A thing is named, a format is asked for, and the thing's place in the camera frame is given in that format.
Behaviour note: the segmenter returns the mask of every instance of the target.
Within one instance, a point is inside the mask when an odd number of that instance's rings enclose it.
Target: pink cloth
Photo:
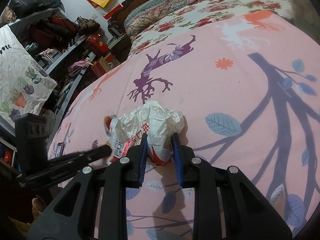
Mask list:
[[[66,154],[105,144],[106,115],[157,100],[184,114],[183,144],[216,167],[239,167],[296,235],[320,201],[318,62],[320,47],[269,11],[170,37],[83,90],[49,158],[62,141]],[[148,165],[143,187],[127,190],[129,239],[191,239],[193,208],[174,165]]]

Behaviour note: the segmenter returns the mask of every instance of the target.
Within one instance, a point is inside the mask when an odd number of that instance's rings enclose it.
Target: silver screw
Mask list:
[[[236,166],[231,166],[231,167],[229,168],[229,171],[230,171],[231,173],[238,173],[239,169],[238,169]]]
[[[126,164],[126,163],[128,163],[130,161],[130,159],[128,158],[128,157],[122,157],[121,159],[120,159],[120,163],[122,163],[122,164]]]
[[[86,166],[86,167],[84,167],[83,169],[82,169],[82,172],[84,173],[84,174],[88,174],[88,173],[90,173],[92,171],[92,168],[90,167],[90,166]]]
[[[200,158],[198,158],[198,157],[194,157],[194,158],[192,158],[192,163],[194,163],[194,164],[199,164],[200,162],[201,162],[201,159]]]

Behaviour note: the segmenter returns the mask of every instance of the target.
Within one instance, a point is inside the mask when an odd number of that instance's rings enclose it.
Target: white cloth with vegetable print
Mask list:
[[[250,12],[270,10],[293,22],[289,0],[205,0],[185,6],[146,28],[132,43],[130,55],[203,25]]]
[[[8,25],[0,28],[0,115],[14,127],[26,113],[39,114],[57,83],[19,43]]]

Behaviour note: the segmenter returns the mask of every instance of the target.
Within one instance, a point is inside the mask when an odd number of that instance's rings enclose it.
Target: smartphone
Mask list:
[[[63,149],[64,149],[64,143],[58,143],[57,145],[57,150],[56,150],[56,158],[61,157],[63,154]]]

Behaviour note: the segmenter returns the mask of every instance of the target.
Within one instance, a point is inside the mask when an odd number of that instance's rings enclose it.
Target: wooden furniture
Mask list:
[[[123,7],[120,10],[116,11],[109,20],[109,25],[117,26],[118,30],[120,30],[122,33],[125,33],[125,19],[135,8],[139,7],[147,1],[149,0],[125,0],[122,3]],[[120,63],[124,62],[127,59],[130,53],[131,45],[132,44],[130,38],[126,36],[113,47],[113,54],[116,56]]]

